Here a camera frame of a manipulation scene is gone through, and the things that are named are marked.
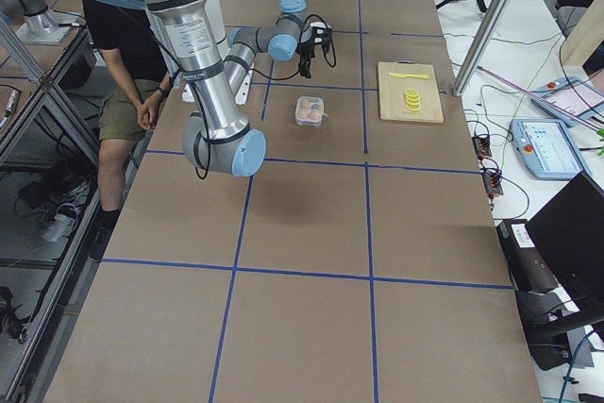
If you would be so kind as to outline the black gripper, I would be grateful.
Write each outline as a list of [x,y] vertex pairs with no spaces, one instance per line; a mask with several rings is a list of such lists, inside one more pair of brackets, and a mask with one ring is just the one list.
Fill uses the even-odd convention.
[[321,42],[321,32],[316,27],[308,27],[302,32],[297,48],[300,57],[298,73],[305,78],[311,78],[311,60],[315,58],[314,47],[318,42]]

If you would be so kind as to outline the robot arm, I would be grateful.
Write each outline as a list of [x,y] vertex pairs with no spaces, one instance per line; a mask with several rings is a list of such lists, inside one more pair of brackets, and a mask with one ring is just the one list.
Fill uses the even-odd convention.
[[224,25],[219,0],[96,1],[151,14],[167,65],[179,70],[198,106],[186,125],[183,149],[203,171],[252,176],[263,164],[265,137],[235,101],[256,55],[267,53],[278,61],[299,56],[300,74],[309,76],[315,45],[328,49],[331,42],[329,26],[310,20],[305,0],[279,0],[276,23],[237,30],[226,55],[214,37]]

